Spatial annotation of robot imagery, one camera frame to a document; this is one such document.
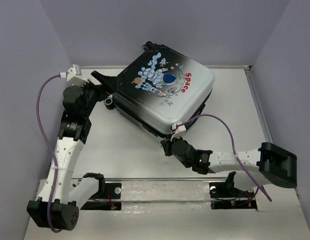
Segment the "small black kids suitcase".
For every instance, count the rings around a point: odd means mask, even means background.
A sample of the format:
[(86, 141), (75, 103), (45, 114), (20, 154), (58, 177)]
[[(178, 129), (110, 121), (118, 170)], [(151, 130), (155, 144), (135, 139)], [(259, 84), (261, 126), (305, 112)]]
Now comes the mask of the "small black kids suitcase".
[(117, 76), (112, 99), (116, 109), (134, 124), (164, 138), (171, 125), (200, 112), (215, 79), (206, 66), (163, 45), (148, 41), (143, 53)]

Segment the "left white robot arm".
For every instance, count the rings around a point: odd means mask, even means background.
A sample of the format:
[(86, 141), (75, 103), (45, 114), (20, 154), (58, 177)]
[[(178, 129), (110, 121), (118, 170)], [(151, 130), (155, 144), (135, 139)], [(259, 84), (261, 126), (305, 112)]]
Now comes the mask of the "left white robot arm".
[(86, 173), (77, 186), (70, 188), (75, 165), (91, 129), (89, 116), (97, 102), (108, 98), (109, 90), (84, 78), (74, 67), (51, 77), (55, 78), (66, 79), (70, 86), (63, 91), (64, 112), (56, 146), (49, 148), (52, 162), (48, 176), (26, 210), (38, 227), (58, 233), (74, 229), (79, 211), (89, 199), (106, 196), (110, 201), (111, 193), (104, 176), (93, 172)]

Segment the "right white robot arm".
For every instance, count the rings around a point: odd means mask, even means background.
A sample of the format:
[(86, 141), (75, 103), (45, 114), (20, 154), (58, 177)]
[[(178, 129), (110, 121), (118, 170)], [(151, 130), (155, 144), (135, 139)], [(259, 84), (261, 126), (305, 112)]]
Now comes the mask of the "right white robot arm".
[(236, 196), (254, 187), (263, 190), (273, 184), (287, 189), (297, 187), (297, 156), (271, 142), (239, 153), (195, 149), (180, 138), (160, 141), (167, 157), (174, 156), (184, 167), (201, 174), (228, 172), (225, 191)]

